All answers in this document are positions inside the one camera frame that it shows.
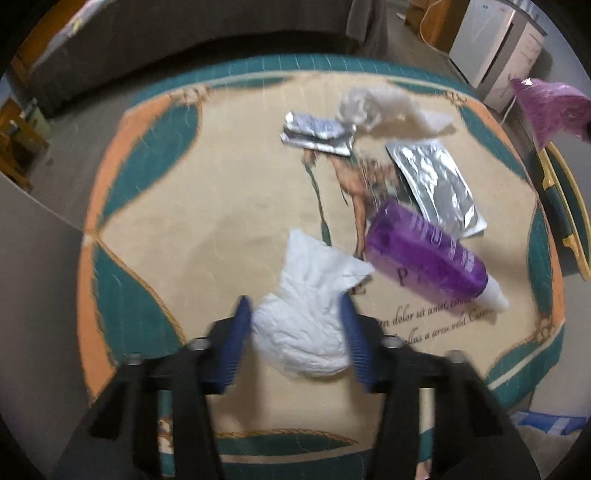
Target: gray cloth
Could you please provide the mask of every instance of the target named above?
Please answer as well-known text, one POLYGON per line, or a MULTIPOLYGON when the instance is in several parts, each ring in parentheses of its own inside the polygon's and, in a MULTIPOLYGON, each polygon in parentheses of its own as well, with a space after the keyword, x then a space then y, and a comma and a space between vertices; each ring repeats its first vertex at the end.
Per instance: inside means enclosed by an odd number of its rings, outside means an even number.
POLYGON ((74 36, 52 42, 31 69, 30 89, 51 115, 76 95, 187 48, 282 31, 347 37, 356 45, 351 53, 384 58, 385 0, 107 0, 74 36))

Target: purple liquid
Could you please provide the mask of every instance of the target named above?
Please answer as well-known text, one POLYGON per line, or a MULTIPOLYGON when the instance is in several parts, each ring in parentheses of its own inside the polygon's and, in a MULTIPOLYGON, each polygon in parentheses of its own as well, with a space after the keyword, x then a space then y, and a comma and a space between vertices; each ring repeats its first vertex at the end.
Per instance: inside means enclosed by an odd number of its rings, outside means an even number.
POLYGON ((393 200, 387 201, 372 222, 365 256, 393 280, 400 281, 402 265, 458 300, 476 298, 488 282, 478 257, 393 200))

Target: chair backrest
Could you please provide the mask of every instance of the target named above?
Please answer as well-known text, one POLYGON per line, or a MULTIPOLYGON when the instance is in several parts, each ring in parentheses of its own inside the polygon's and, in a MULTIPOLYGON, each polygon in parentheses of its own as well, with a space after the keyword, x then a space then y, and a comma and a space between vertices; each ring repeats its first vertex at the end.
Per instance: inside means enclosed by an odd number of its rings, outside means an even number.
POLYGON ((0 174, 0 414, 49 476, 88 407, 76 336, 82 232, 0 174))

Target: table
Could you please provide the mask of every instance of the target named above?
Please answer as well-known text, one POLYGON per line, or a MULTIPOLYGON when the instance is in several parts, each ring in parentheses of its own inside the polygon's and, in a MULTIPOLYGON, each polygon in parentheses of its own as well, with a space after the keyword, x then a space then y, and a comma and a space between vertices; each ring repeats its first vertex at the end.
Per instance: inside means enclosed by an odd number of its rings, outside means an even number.
MULTIPOLYGON (((500 402, 511 407, 557 363, 563 283, 544 211, 501 127, 453 80, 353 57, 281 55, 231 61, 153 85, 123 116, 93 189, 80 257, 78 334, 86 382, 97 395, 130 352, 172 353, 276 288, 292 228, 353 253, 351 201, 322 155, 312 168, 278 134, 285 113, 332 117, 351 86, 388 83, 421 106, 452 116, 440 139, 489 226, 463 241, 487 265, 511 307, 433 304, 375 274, 356 296, 415 348, 464 350, 500 402)), ((400 120, 356 140, 360 163, 390 162, 392 138, 421 138, 400 120)), ((289 378, 247 348, 236 384, 211 398, 230 478, 333 475, 362 478, 381 399, 351 372, 289 378)), ((423 395, 421 458, 430 454, 432 398, 423 395)), ((163 398, 161 451, 171 468, 170 405, 163 398)))

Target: folded foil packet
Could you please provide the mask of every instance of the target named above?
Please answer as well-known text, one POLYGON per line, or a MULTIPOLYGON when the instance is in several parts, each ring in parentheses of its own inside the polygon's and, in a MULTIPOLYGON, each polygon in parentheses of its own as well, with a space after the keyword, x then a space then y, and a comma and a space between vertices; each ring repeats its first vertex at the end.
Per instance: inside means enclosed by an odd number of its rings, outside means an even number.
POLYGON ((356 132, 355 125, 289 112, 280 138, 294 147, 350 157, 356 132))
POLYGON ((386 149, 408 181, 423 216, 455 239, 482 232, 472 192, 439 140, 392 141, 386 149))

